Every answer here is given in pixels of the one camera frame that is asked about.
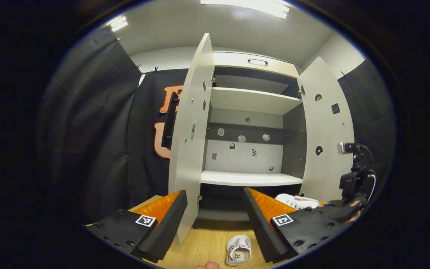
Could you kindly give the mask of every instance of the finger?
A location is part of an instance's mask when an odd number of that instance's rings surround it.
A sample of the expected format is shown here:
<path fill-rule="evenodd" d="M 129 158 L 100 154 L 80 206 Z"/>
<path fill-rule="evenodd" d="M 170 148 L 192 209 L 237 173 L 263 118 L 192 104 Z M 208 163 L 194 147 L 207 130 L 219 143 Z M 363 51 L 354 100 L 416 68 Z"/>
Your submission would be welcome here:
<path fill-rule="evenodd" d="M 216 263 L 216 262 L 207 262 L 205 264 L 205 267 L 207 269 L 220 269 L 220 265 L 218 263 Z"/>

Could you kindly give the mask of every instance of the cable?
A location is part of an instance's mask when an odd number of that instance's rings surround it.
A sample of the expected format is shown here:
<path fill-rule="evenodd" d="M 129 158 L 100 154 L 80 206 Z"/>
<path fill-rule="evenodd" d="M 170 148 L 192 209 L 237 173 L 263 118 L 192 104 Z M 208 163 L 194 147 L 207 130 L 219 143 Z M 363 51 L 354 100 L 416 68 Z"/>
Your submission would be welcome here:
<path fill-rule="evenodd" d="M 371 155 L 371 160 L 373 162 L 373 168 L 374 168 L 374 157 L 373 157 L 373 154 L 371 153 L 371 150 L 369 150 L 369 148 L 367 146 L 365 146 L 365 145 L 361 145 L 360 144 L 359 146 L 362 147 L 362 148 L 364 148 L 365 150 L 367 150 L 369 152 L 369 155 Z"/>
<path fill-rule="evenodd" d="M 369 201 L 369 199 L 371 199 L 371 196 L 373 195 L 373 192 L 374 192 L 374 188 L 376 187 L 376 172 L 374 172 L 374 170 L 367 170 L 367 172 L 369 173 L 369 172 L 371 172 L 372 174 L 371 175 L 368 175 L 367 177 L 368 178 L 370 178 L 370 177 L 373 177 L 373 179 L 374 179 L 374 184 L 373 184 L 373 189 L 371 190 L 371 194 L 369 194 L 369 198 L 367 199 L 367 201 L 366 202 L 368 202 Z"/>

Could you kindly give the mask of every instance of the black curtain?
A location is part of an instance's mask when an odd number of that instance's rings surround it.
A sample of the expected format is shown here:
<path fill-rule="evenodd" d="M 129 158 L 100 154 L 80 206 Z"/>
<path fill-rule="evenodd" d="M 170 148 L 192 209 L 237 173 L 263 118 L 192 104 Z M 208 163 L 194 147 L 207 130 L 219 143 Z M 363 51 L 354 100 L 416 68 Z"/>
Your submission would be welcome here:
<path fill-rule="evenodd" d="M 127 126 L 127 146 L 133 157 L 130 160 L 131 176 L 128 181 L 131 205 L 137 205 L 154 195 L 168 194 L 170 159 L 155 152 L 154 124 L 167 119 L 167 113 L 160 112 L 164 106 L 164 89 L 183 86 L 187 72 L 188 69 L 148 72 L 135 95 Z"/>
<path fill-rule="evenodd" d="M 355 143 L 361 143 L 372 151 L 377 180 L 386 180 L 396 147 L 396 115 L 386 84 L 369 60 L 338 82 L 351 111 Z M 362 152 L 365 154 L 363 163 L 372 167 L 369 153 Z"/>
<path fill-rule="evenodd" d="M 130 206 L 127 124 L 140 76 L 110 27 L 60 62 L 41 102 L 37 146 L 63 216 L 90 223 Z"/>

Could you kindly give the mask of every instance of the open cabinet door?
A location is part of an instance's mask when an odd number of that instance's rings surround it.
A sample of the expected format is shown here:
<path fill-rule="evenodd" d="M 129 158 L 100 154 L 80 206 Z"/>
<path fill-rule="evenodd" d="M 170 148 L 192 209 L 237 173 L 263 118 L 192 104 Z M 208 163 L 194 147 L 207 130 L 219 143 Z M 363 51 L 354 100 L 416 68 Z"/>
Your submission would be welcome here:
<path fill-rule="evenodd" d="M 341 199 L 340 177 L 351 172 L 353 155 L 338 155 L 340 142 L 355 141 L 348 102 L 320 58 L 297 79 L 306 117 L 306 165 L 300 192 L 321 202 Z"/>
<path fill-rule="evenodd" d="M 175 236 L 178 244 L 183 242 L 198 215 L 197 197 L 214 69 L 210 34 L 206 33 L 188 69 L 172 135 L 169 193 L 187 191 L 187 208 Z"/>

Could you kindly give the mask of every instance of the door hinge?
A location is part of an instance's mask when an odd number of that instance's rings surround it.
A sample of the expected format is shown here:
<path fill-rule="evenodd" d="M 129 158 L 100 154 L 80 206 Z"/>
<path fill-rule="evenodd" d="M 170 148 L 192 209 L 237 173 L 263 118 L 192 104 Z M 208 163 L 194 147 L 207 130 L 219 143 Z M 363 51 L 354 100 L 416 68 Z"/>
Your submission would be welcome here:
<path fill-rule="evenodd" d="M 202 200 L 203 196 L 201 196 L 200 194 L 197 195 L 197 206 L 198 203 L 200 203 L 200 201 Z"/>
<path fill-rule="evenodd" d="M 300 90 L 298 91 L 301 94 L 306 94 L 306 92 L 304 91 L 304 87 L 303 85 L 301 86 Z"/>

